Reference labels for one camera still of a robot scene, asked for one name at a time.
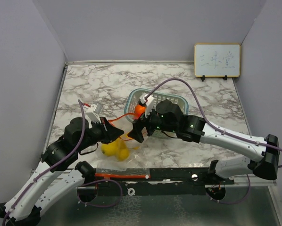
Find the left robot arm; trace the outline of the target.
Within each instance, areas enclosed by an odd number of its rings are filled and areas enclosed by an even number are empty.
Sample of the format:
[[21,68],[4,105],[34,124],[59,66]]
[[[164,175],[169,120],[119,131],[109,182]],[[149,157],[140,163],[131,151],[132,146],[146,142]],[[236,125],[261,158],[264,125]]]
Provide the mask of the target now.
[[3,225],[35,226],[42,214],[71,189],[91,185],[95,169],[86,161],[77,163],[65,179],[53,186],[51,183],[78,159],[82,150],[97,143],[110,144],[123,134],[105,117],[99,122],[88,122],[84,117],[72,119],[64,134],[47,147],[24,187],[11,200],[0,203]]

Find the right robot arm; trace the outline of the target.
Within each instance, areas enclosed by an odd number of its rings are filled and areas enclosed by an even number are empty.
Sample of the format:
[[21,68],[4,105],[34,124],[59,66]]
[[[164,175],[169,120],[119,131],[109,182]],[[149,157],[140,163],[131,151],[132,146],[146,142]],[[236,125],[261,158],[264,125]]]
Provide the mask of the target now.
[[266,180],[277,179],[279,151],[278,138],[274,135],[254,137],[226,130],[206,122],[204,118],[184,114],[177,104],[169,100],[159,102],[135,119],[128,137],[142,143],[144,129],[148,136],[156,130],[173,132],[183,141],[216,145],[240,154],[239,158],[210,163],[207,180],[211,184],[244,174]]

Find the yellow apple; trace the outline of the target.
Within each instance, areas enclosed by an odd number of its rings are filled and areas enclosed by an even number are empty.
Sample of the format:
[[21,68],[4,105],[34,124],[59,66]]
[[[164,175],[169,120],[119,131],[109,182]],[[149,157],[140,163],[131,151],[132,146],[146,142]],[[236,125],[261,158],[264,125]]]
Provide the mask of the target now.
[[102,144],[101,151],[105,156],[115,156],[119,150],[119,145],[117,142],[113,142],[110,144]]

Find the yellow pear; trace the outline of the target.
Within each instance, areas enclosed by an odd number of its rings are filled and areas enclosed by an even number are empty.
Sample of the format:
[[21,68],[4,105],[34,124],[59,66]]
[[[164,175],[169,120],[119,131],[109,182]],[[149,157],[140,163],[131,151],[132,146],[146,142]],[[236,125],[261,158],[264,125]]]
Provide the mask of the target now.
[[130,151],[127,148],[126,144],[125,143],[121,143],[118,146],[118,150],[116,151],[116,158],[119,161],[124,161],[124,160],[126,160],[129,157],[129,154],[130,154]]

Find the clear zip top bag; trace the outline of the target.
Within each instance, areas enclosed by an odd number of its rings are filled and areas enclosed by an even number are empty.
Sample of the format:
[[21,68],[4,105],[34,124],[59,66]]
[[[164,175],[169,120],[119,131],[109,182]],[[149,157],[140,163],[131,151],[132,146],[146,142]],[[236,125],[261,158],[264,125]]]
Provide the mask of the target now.
[[140,156],[141,144],[128,137],[132,129],[131,121],[137,119],[139,113],[125,113],[108,122],[124,134],[110,144],[100,146],[103,159],[96,168],[97,177],[116,179],[149,179],[150,172]]

